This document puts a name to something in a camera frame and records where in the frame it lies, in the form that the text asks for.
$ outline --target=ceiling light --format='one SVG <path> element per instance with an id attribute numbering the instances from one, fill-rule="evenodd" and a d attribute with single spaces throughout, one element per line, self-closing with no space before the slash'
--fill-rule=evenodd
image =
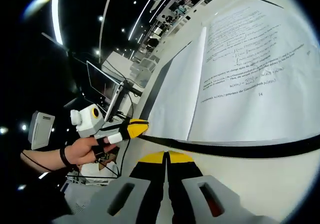
<path id="1" fill-rule="evenodd" d="M 144 8 L 143 8 L 142 12 L 140 13 L 140 15 L 139 15 L 138 19 L 137 19 L 137 20 L 136 20 L 136 22 L 135 22 L 135 25 L 133 26 L 133 29 L 131 30 L 131 33 L 130 33 L 130 35 L 129 35 L 128 40 L 130 40 L 130 39 L 131 39 L 132 34 L 133 34 L 133 32 L 134 32 L 134 30 L 135 30 L 135 28 L 136 28 L 136 25 L 138 24 L 138 22 L 139 22 L 139 20 L 140 20 L 140 18 L 141 18 L 141 16 L 142 16 L 142 13 L 145 11 L 145 9 L 146 9 L 146 7 L 147 7 L 147 5 L 149 4 L 149 2 L 150 2 L 150 1 L 151 1 L 151 0 L 148 0 L 148 1 L 147 1 L 147 3 L 145 4 L 145 6 L 144 6 Z"/>
<path id="2" fill-rule="evenodd" d="M 42 173 L 40 177 L 38 177 L 39 179 L 44 178 L 45 175 L 47 175 L 48 173 Z"/>
<path id="3" fill-rule="evenodd" d="M 18 190 L 19 190 L 19 191 L 22 191 L 22 190 L 25 189 L 25 188 L 26 188 L 26 184 L 20 185 L 20 186 L 18 187 Z"/>
<path id="4" fill-rule="evenodd" d="M 138 43 L 140 42 L 140 40 L 141 40 L 142 36 L 143 36 L 143 33 L 140 35 L 140 38 L 139 38 L 139 40 L 138 40 Z"/>
<path id="5" fill-rule="evenodd" d="M 8 128 L 1 127 L 0 128 L 0 134 L 6 134 L 8 132 Z"/>
<path id="6" fill-rule="evenodd" d="M 131 60 L 131 58 L 132 58 L 132 55 L 134 54 L 134 52 L 135 52 L 135 51 L 132 51 L 132 54 L 131 54 L 131 56 L 130 56 L 130 59 L 129 59 L 129 60 Z"/>
<path id="7" fill-rule="evenodd" d="M 155 17 L 156 13 L 159 11 L 159 9 L 160 9 L 161 6 L 164 4 L 164 2 L 166 2 L 166 0 L 164 0 L 164 1 L 162 2 L 162 4 L 159 5 L 158 9 L 154 12 L 153 16 L 151 17 L 149 23 L 150 23 L 150 22 L 152 21 L 152 19 Z"/>
<path id="8" fill-rule="evenodd" d="M 53 30 L 55 34 L 55 39 L 59 44 L 62 43 L 62 37 L 60 32 L 60 25 L 59 25 L 59 15 L 58 15 L 58 1 L 59 0 L 51 0 L 51 11 L 52 11 L 52 21 L 53 21 Z"/>

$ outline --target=white device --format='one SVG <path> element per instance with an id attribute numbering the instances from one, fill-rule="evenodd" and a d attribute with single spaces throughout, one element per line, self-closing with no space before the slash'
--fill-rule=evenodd
<path id="1" fill-rule="evenodd" d="M 47 113 L 36 111 L 32 115 L 28 134 L 28 140 L 31 143 L 32 150 L 48 146 L 54 121 L 55 116 Z"/>

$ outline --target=desk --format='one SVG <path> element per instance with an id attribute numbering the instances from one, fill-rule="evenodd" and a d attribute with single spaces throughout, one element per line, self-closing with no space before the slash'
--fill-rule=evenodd
<path id="1" fill-rule="evenodd" d="M 291 0 L 269 0 L 299 15 L 299 8 Z M 230 0 L 213 0 L 196 13 L 189 14 L 191 20 L 174 36 L 168 36 L 160 55 L 159 64 L 134 110 L 138 118 L 153 88 L 162 67 L 200 32 L 208 16 L 230 7 Z M 125 145 L 120 149 L 118 163 Z M 190 155 L 204 175 L 212 175 L 240 196 L 241 205 L 255 215 L 265 215 L 281 222 L 292 213 L 308 194 L 320 168 L 320 150 L 310 153 L 277 159 L 238 159 L 209 156 L 168 148 L 141 139 L 131 140 L 123 164 L 123 175 L 131 173 L 138 160 L 146 154 L 157 151 L 174 150 Z M 164 185 L 164 197 L 158 214 L 157 223 L 171 223 L 173 212 L 168 199 L 168 190 Z"/>

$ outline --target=black ceiling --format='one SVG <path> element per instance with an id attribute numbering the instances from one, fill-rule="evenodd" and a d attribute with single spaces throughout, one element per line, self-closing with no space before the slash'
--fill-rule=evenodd
<path id="1" fill-rule="evenodd" d="M 51 2 L 28 19 L 23 13 L 32 0 L 6 0 L 3 6 L 4 58 L 1 64 L 0 127 L 8 127 L 9 133 L 25 138 L 20 130 L 22 122 L 29 123 L 36 110 L 65 116 L 56 126 L 69 125 L 69 116 L 63 105 L 76 94 L 75 83 L 68 67 L 66 53 L 45 39 L 45 32 L 54 37 Z M 107 0 L 59 0 L 59 22 L 64 45 L 76 52 L 94 54 L 99 45 L 101 22 L 98 16 L 104 12 Z M 102 38 L 102 54 L 109 54 L 116 47 L 137 48 L 136 36 L 147 25 L 153 13 L 152 6 L 145 10 L 132 41 L 129 32 L 148 0 L 110 0 Z"/>

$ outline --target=black cable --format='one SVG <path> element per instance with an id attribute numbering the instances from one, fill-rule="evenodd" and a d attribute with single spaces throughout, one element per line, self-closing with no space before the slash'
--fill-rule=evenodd
<path id="1" fill-rule="evenodd" d="M 86 54 L 89 54 L 90 56 L 92 56 L 92 57 L 94 57 L 94 58 L 99 58 L 99 57 L 97 57 L 97 56 L 95 56 L 95 55 L 93 55 L 93 54 L 91 54 L 91 53 L 88 53 L 88 52 L 81 52 L 81 53 L 86 53 Z M 115 72 L 113 72 L 112 70 L 110 70 L 108 67 L 106 67 L 105 65 L 103 65 L 103 63 L 104 63 L 105 61 L 108 62 L 108 64 L 109 64 L 112 68 L 114 68 L 119 74 L 121 74 L 115 67 L 113 67 L 113 66 L 110 64 L 110 62 L 109 62 L 107 59 L 105 59 L 105 60 L 101 63 L 101 66 L 105 67 L 105 68 L 106 68 L 107 70 L 109 70 L 110 72 L 116 74 Z M 132 79 L 126 78 L 126 77 L 124 77 L 122 74 L 121 74 L 121 76 L 122 76 L 123 78 L 125 78 L 126 81 L 131 80 L 132 83 L 136 84 L 136 85 L 139 86 L 140 88 L 143 88 L 142 86 L 140 86 L 139 84 L 137 84 L 136 82 L 134 82 Z"/>
<path id="2" fill-rule="evenodd" d="M 108 168 L 105 164 L 101 163 L 98 161 L 98 163 L 100 163 L 102 166 L 104 166 L 105 168 L 107 168 L 110 172 L 112 172 L 113 174 L 115 174 L 118 177 L 118 174 L 115 173 L 114 171 L 112 171 L 110 168 Z"/>
<path id="3" fill-rule="evenodd" d="M 30 161 L 34 162 L 35 164 L 37 164 L 39 167 L 42 167 L 43 169 L 48 170 L 49 172 L 53 172 L 53 170 L 46 168 L 44 166 L 42 166 L 41 164 L 37 163 L 36 161 L 32 160 L 30 157 L 28 157 L 24 152 L 21 152 L 23 155 L 25 155 L 26 158 L 28 158 Z"/>
<path id="4" fill-rule="evenodd" d="M 118 75 L 117 73 L 115 73 L 115 72 L 113 72 L 112 70 L 110 70 L 107 66 L 105 66 L 105 65 L 103 65 L 103 64 L 101 64 L 103 67 L 105 67 L 107 70 L 109 70 L 111 73 L 114 73 L 114 74 L 116 74 L 116 75 Z M 139 84 L 137 84 L 136 82 L 134 82 L 132 79 L 130 79 L 130 78 L 126 78 L 126 77 L 124 77 L 123 75 L 121 75 L 124 79 L 126 79 L 126 81 L 128 82 L 128 80 L 130 80 L 132 83 L 134 83 L 134 84 L 136 84 L 137 86 L 139 86 L 140 88 L 143 88 L 142 86 L 140 86 Z"/>
<path id="5" fill-rule="evenodd" d="M 120 167 L 120 177 L 122 176 L 122 167 L 123 167 L 123 165 L 124 165 L 124 159 L 125 159 L 125 155 L 126 155 L 126 152 L 127 152 L 127 150 L 128 150 L 130 141 L 131 141 L 131 139 L 129 139 L 128 145 L 126 146 L 126 148 L 125 148 L 125 150 L 124 150 L 124 153 L 123 153 L 123 157 L 122 157 L 122 161 L 121 161 L 121 167 Z"/>
<path id="6" fill-rule="evenodd" d="M 75 177 L 78 177 L 76 175 L 66 175 L 66 177 L 72 177 L 72 178 L 75 178 Z M 80 178 L 112 178 L 112 179 L 117 179 L 116 177 L 92 177 L 92 176 L 79 176 Z"/>
<path id="7" fill-rule="evenodd" d="M 134 82 L 132 79 L 126 78 L 120 71 L 118 71 L 115 67 L 113 67 L 113 65 L 112 65 L 107 59 L 105 59 L 105 60 L 101 63 L 101 66 L 105 67 L 105 68 L 108 69 L 110 72 L 116 74 L 115 72 L 113 72 L 112 70 L 110 70 L 108 67 L 106 67 L 105 65 L 103 65 L 103 63 L 104 63 L 105 61 L 106 61 L 115 71 L 117 71 L 117 72 L 126 80 L 127 83 L 129 83 L 128 80 L 131 80 L 131 81 L 132 81 L 133 83 L 135 83 L 137 86 L 141 87 L 141 86 L 138 85 L 136 82 Z M 131 108 L 132 108 L 132 116 L 131 116 L 131 119 L 132 119 L 132 118 L 133 118 L 133 115 L 134 115 L 134 109 L 133 109 L 133 108 L 134 108 L 134 103 L 133 103 L 133 101 L 132 101 L 132 99 L 131 99 L 131 96 L 130 96 L 129 94 L 128 94 L 128 96 L 129 96 L 129 99 L 130 99 L 130 101 L 131 101 Z M 125 155 L 126 155 L 126 153 L 127 153 L 127 150 L 128 150 L 129 144 L 130 144 L 130 140 L 131 140 L 131 139 L 129 139 L 128 145 L 126 146 L 125 151 L 124 151 L 124 153 L 123 153 L 123 157 L 122 157 L 122 161 L 121 161 L 121 167 L 120 167 L 120 176 L 122 176 L 122 167 L 123 167 L 123 164 L 124 164 Z"/>
<path id="8" fill-rule="evenodd" d="M 106 62 L 108 62 L 108 64 L 112 67 L 112 68 L 114 68 L 114 70 L 115 71 L 117 71 L 127 82 L 128 82 L 128 80 L 127 80 L 127 78 L 122 74 L 122 73 L 120 73 L 115 67 L 113 67 L 112 66 L 112 64 L 110 64 L 110 62 L 109 61 L 107 61 L 107 59 L 105 60 Z M 131 116 L 131 118 L 133 118 L 133 115 L 134 115 L 134 103 L 132 102 L 132 99 L 131 99 L 131 96 L 128 94 L 128 96 L 129 96 L 129 99 L 130 99 L 130 101 L 131 101 L 131 108 L 132 108 L 132 116 Z M 122 167 L 123 167 L 123 165 L 124 165 L 124 159 L 125 159 L 125 155 L 126 155 L 126 153 L 127 153 L 127 150 L 128 150 L 128 147 L 129 147 L 129 144 L 130 144 L 130 141 L 131 141 L 131 139 L 129 139 L 129 141 L 128 141 L 128 145 L 126 146 L 126 148 L 125 148 L 125 150 L 124 150 L 124 153 L 123 153 L 123 157 L 122 157 L 122 161 L 121 161 L 121 167 L 120 167 L 120 176 L 122 176 Z"/>

